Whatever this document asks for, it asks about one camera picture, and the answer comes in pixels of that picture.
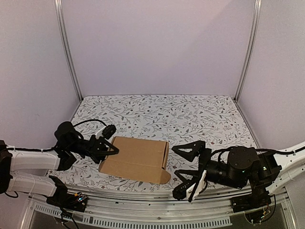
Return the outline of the brown cardboard paper box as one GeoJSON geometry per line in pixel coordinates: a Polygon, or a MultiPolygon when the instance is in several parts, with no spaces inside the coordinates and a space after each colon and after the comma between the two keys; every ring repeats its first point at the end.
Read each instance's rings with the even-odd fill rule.
{"type": "Polygon", "coordinates": [[[168,142],[116,136],[112,144],[119,153],[100,163],[100,173],[154,184],[166,184],[171,179],[166,171],[168,142]]]}

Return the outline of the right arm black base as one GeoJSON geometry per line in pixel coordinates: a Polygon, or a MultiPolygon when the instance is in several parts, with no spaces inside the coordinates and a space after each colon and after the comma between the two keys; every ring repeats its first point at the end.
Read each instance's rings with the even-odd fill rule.
{"type": "Polygon", "coordinates": [[[250,185],[250,187],[250,194],[241,195],[230,199],[231,207],[234,213],[264,207],[272,203],[270,192],[265,186],[250,185]]]}

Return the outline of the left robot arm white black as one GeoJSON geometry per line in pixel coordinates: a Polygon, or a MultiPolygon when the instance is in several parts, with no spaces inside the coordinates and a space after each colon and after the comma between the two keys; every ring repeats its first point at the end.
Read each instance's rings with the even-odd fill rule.
{"type": "Polygon", "coordinates": [[[8,146],[0,142],[0,192],[40,194],[52,199],[60,207],[67,207],[71,197],[66,185],[55,176],[40,177],[28,170],[69,170],[81,158],[89,157],[99,164],[107,156],[116,155],[119,149],[109,142],[116,132],[115,125],[104,127],[86,140],[70,121],[61,123],[54,135],[55,146],[49,149],[29,149],[8,146]]]}

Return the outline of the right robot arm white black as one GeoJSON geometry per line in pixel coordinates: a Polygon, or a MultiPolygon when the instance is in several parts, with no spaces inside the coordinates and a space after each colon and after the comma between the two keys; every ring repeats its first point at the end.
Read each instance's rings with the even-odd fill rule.
{"type": "Polygon", "coordinates": [[[246,198],[250,208],[264,202],[271,194],[270,186],[276,187],[279,175],[305,163],[305,144],[300,143],[284,150],[256,149],[231,146],[212,151],[204,141],[173,146],[172,151],[189,162],[198,158],[197,170],[178,169],[175,175],[182,181],[172,191],[176,200],[192,201],[204,192],[209,182],[242,189],[250,184],[252,193],[246,198]]]}

